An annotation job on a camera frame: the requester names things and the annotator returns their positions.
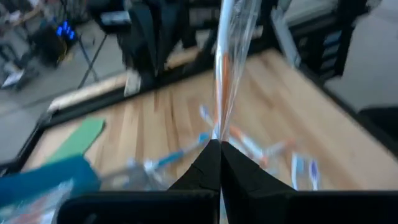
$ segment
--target green foam pad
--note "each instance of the green foam pad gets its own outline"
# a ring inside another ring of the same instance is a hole
[[[83,155],[102,132],[104,123],[104,119],[85,119],[80,127],[47,159],[46,164],[58,162],[71,156]]]

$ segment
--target concrete floor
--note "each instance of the concrete floor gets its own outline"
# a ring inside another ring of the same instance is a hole
[[[354,32],[346,69],[342,78],[326,85],[354,109],[369,105],[398,104],[398,2],[384,0],[382,5],[361,20]],[[83,29],[84,37],[96,37],[87,49],[92,58],[103,33],[96,25]],[[26,46],[7,34],[20,54]],[[78,46],[74,56],[57,69],[38,65],[41,76],[20,92],[0,91],[0,163],[14,158],[35,126],[37,119],[56,96],[74,90],[87,64]],[[114,37],[108,37],[95,64],[100,79],[123,70],[121,52]],[[86,85],[93,83],[92,76]]]

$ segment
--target metal rod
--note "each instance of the metal rod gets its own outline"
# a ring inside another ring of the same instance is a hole
[[[84,46],[83,46],[82,42],[79,41],[79,44],[80,44],[80,47],[81,47],[81,51],[83,52],[83,55],[85,56],[85,58],[86,58],[86,60],[87,60],[87,62],[89,64],[88,64],[88,69],[87,69],[85,75],[83,76],[83,79],[81,80],[79,86],[78,86],[78,89],[80,89],[85,84],[86,79],[87,79],[87,77],[88,77],[88,75],[90,74],[91,71],[93,71],[93,73],[94,73],[94,80],[96,82],[98,81],[98,76],[97,76],[95,70],[93,70],[93,65],[94,65],[98,55],[100,54],[100,51],[102,49],[102,46],[104,45],[104,42],[105,42],[107,36],[108,36],[107,34],[104,35],[104,37],[103,37],[101,43],[99,44],[99,47],[98,47],[97,51],[95,52],[94,57],[93,57],[91,62],[89,62],[90,60],[88,58],[88,55],[87,55],[86,51],[84,50]]]

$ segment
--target wooden table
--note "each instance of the wooden table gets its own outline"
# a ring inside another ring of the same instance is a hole
[[[129,158],[157,159],[191,144],[210,130],[199,107],[213,109],[213,90],[209,71],[88,114],[104,118],[106,127],[85,157],[105,175]],[[41,166],[85,117],[46,130],[24,170]],[[247,60],[232,122],[263,147],[300,138],[295,150],[318,159],[321,189],[398,189],[398,164],[387,149],[275,51]],[[168,171],[180,177],[199,153]],[[283,153],[277,173],[289,185],[290,160],[291,152]]]

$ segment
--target blue led light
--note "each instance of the blue led light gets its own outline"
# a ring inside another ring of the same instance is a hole
[[[62,26],[57,29],[57,35],[61,36],[62,34],[66,35],[70,40],[75,38],[75,31],[72,30],[67,21],[64,21]]]

